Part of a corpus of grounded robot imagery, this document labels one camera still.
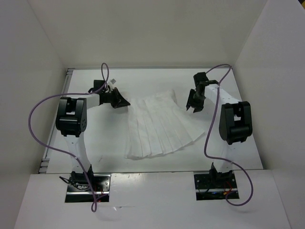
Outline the white pleated skirt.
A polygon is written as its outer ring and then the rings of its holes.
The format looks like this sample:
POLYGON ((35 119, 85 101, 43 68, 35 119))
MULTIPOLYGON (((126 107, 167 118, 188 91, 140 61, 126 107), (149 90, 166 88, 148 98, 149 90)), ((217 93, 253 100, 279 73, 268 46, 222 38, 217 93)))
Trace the white pleated skirt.
POLYGON ((201 122, 181 109, 174 90, 129 98, 125 158, 141 160, 174 153, 204 133, 201 122))

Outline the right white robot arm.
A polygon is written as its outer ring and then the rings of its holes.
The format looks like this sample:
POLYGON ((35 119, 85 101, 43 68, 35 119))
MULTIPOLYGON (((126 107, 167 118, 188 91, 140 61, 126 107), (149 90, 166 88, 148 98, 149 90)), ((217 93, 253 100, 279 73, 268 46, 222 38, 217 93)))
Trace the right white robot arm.
POLYGON ((205 100, 214 104, 212 120, 204 143, 203 153, 212 160, 209 182, 213 187, 225 183, 224 173, 233 169, 230 145, 243 143, 252 135, 251 106, 231 96, 216 80, 209 80, 205 72, 193 76, 195 88, 190 90, 186 109, 201 112, 205 100))

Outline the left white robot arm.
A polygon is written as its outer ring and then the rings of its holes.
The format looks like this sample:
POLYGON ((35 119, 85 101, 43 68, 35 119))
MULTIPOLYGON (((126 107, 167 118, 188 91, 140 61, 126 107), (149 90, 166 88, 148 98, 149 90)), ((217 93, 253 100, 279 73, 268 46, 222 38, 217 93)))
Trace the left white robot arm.
POLYGON ((84 132, 88 124, 87 110, 102 104, 110 104, 114 109, 131 105, 116 87, 111 87, 105 80, 94 80, 93 88, 88 93, 61 97, 56 116, 56 128, 64 137, 72 158, 69 182, 78 183, 86 191, 95 185, 84 142, 84 132))

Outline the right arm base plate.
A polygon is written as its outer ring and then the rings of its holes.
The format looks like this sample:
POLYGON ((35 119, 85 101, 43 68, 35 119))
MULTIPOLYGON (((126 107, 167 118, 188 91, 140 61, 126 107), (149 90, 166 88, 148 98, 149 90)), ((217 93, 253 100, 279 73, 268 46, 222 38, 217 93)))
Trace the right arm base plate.
POLYGON ((229 194, 228 199, 239 199, 234 174, 231 174, 229 178, 221 178, 214 183, 208 173, 195 173, 193 177, 197 201, 223 200, 227 194, 229 194))

